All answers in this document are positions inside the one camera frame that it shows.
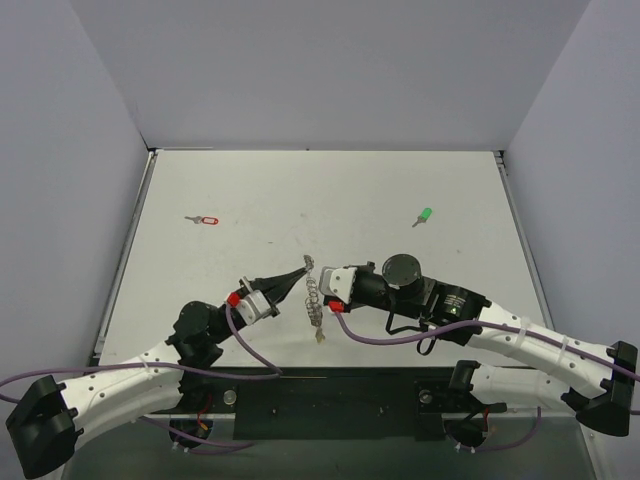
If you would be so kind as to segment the steel keyring disc with rings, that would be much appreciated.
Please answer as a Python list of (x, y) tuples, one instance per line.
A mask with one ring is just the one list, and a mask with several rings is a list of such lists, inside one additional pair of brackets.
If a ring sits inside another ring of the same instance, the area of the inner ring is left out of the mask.
[(316, 329), (321, 329), (323, 312), (319, 298), (319, 288), (316, 279), (312, 274), (314, 269), (314, 259), (310, 255), (305, 254), (303, 256), (303, 260), (306, 270), (305, 287), (307, 292), (307, 296), (305, 299), (305, 308), (311, 325)]

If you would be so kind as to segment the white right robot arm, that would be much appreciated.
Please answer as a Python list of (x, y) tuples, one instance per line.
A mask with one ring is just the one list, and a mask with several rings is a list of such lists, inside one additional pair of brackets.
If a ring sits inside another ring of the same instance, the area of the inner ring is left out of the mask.
[(349, 332), (356, 342), (376, 346), (452, 342), (484, 350), (523, 365), (496, 367), (460, 361), (447, 383), (449, 402), (468, 409), (482, 405), (522, 405), (568, 411), (585, 427), (625, 437), (630, 430), (638, 349), (625, 341), (590, 343), (538, 325), (486, 296), (423, 275), (408, 254), (375, 265), (324, 268), (324, 303), (341, 319), (356, 308), (384, 311), (384, 339)]

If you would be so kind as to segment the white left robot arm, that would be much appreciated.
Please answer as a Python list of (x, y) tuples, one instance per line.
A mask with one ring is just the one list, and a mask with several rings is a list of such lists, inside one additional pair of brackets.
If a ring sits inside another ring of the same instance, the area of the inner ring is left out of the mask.
[(300, 268), (268, 278), (241, 279), (219, 307), (190, 301), (167, 339), (123, 363), (86, 367), (56, 381), (50, 370), (15, 401), (6, 429), (27, 479), (64, 465), (93, 438), (146, 414), (200, 408), (222, 356), (221, 343), (242, 328), (278, 315), (281, 303), (306, 274)]

